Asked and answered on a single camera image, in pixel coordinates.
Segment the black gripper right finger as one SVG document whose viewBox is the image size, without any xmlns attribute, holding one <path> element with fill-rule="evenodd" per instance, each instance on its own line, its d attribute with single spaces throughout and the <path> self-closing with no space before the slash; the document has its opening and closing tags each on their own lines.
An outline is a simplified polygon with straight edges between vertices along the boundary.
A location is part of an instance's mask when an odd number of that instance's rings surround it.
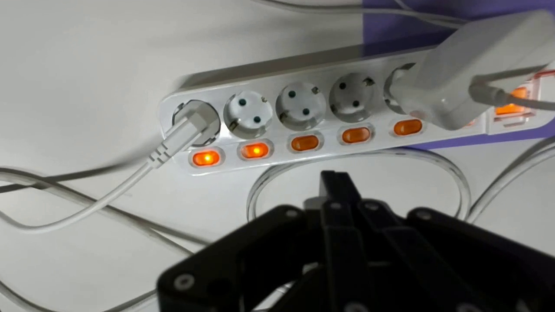
<svg viewBox="0 0 555 312">
<path fill-rule="evenodd" d="M 555 257 L 431 207 L 357 205 L 423 312 L 555 312 Z"/>
</svg>

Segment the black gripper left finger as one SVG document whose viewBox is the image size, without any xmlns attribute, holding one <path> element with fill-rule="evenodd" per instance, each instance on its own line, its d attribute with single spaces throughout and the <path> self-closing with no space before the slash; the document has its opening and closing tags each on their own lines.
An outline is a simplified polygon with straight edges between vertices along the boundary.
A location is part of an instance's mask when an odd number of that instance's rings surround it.
<svg viewBox="0 0 555 312">
<path fill-rule="evenodd" d="M 159 312 L 369 312 L 362 237 L 352 219 L 357 192 L 345 173 L 324 171 L 303 207 L 280 204 L 157 278 Z"/>
</svg>

